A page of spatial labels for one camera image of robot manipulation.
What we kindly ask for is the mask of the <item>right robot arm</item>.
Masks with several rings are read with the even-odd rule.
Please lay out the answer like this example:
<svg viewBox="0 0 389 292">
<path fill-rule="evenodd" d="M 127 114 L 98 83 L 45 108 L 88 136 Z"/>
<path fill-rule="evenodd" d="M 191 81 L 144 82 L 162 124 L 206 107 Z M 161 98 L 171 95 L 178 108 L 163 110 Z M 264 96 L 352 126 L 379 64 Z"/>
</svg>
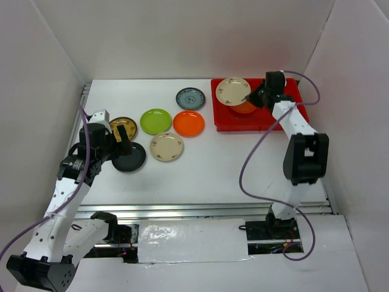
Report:
<svg viewBox="0 0 389 292">
<path fill-rule="evenodd" d="M 297 226 L 295 214 L 308 191 L 324 177 L 328 161 L 329 137 L 317 132 L 303 117 L 294 99 L 284 93 L 286 77 L 283 71 L 267 72 L 264 81 L 245 99 L 266 109 L 285 132 L 289 143 L 283 159 L 284 177 L 291 183 L 282 199 L 271 199 L 264 230 L 271 238 L 280 238 Z"/>
</svg>

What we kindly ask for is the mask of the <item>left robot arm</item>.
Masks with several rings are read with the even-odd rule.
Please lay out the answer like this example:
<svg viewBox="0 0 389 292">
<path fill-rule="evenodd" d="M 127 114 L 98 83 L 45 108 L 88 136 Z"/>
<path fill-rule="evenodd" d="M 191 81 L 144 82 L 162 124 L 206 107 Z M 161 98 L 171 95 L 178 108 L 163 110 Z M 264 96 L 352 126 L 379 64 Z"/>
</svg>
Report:
<svg viewBox="0 0 389 292">
<path fill-rule="evenodd" d="M 119 139 L 101 123 L 89 123 L 80 130 L 80 141 L 60 163 L 44 221 L 32 228 L 33 237 L 22 254 L 11 255 L 7 261 L 7 270 L 21 285 L 66 291 L 80 260 L 96 243 L 119 243 L 124 237 L 117 217 L 108 212 L 95 212 L 85 225 L 74 223 L 102 164 L 132 153 L 125 127 L 120 125 L 117 131 Z"/>
</svg>

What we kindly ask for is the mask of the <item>beige floral plate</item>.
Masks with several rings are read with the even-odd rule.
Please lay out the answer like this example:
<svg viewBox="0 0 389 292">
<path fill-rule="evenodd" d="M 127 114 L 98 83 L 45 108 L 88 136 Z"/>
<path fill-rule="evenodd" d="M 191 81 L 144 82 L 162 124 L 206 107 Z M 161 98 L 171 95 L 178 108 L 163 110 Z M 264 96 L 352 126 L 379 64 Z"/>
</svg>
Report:
<svg viewBox="0 0 389 292">
<path fill-rule="evenodd" d="M 216 98 L 223 105 L 238 106 L 246 101 L 246 96 L 251 93 L 249 83 L 239 77 L 223 79 L 216 87 Z"/>
<path fill-rule="evenodd" d="M 150 142 L 150 153 L 153 158 L 162 162 L 177 159 L 184 150 L 184 142 L 176 133 L 162 132 L 155 135 Z"/>
</svg>

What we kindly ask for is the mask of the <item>green plate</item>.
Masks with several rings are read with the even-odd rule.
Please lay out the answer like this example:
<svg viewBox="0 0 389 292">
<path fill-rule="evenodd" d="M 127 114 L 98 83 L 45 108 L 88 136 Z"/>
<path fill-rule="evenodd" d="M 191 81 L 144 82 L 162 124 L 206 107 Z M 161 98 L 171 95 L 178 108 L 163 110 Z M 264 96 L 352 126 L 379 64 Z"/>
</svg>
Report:
<svg viewBox="0 0 389 292">
<path fill-rule="evenodd" d="M 167 131 L 172 123 L 171 115 L 164 109 L 154 108 L 145 111 L 140 118 L 140 126 L 147 134 Z"/>
</svg>

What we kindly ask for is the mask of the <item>black plate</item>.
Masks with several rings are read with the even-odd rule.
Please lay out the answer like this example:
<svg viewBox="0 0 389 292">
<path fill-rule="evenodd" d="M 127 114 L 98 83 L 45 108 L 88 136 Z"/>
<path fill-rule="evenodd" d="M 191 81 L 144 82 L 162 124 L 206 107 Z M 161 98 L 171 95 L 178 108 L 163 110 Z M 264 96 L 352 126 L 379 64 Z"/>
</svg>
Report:
<svg viewBox="0 0 389 292">
<path fill-rule="evenodd" d="M 137 142 L 132 143 L 133 149 L 130 155 L 113 159 L 114 168 L 120 172 L 131 173 L 140 169 L 146 161 L 146 151 Z"/>
</svg>

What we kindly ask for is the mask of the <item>yellow brown patterned plate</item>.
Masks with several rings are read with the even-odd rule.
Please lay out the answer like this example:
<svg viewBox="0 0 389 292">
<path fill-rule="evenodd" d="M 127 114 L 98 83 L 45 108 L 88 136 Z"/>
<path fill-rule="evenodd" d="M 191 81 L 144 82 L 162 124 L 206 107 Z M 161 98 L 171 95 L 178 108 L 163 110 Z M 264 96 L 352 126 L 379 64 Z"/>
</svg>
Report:
<svg viewBox="0 0 389 292">
<path fill-rule="evenodd" d="M 133 140 L 137 134 L 136 122 L 129 117 L 117 117 L 109 122 L 109 126 L 111 127 L 117 142 L 122 141 L 122 138 L 120 137 L 119 131 L 117 129 L 119 125 L 124 126 L 128 139 Z"/>
</svg>

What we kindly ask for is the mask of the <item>orange plate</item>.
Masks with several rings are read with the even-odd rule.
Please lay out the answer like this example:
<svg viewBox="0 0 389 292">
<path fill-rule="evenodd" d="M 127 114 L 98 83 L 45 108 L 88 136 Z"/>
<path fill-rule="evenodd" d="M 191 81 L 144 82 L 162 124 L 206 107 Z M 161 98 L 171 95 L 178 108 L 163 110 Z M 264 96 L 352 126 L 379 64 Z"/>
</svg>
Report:
<svg viewBox="0 0 389 292">
<path fill-rule="evenodd" d="M 256 106 L 252 105 L 249 101 L 245 101 L 240 105 L 231 106 L 230 109 L 239 114 L 249 114 L 256 110 Z"/>
<path fill-rule="evenodd" d="M 202 133 L 205 121 L 201 114 L 195 111 L 181 111 L 173 119 L 173 128 L 181 136 L 195 137 Z"/>
</svg>

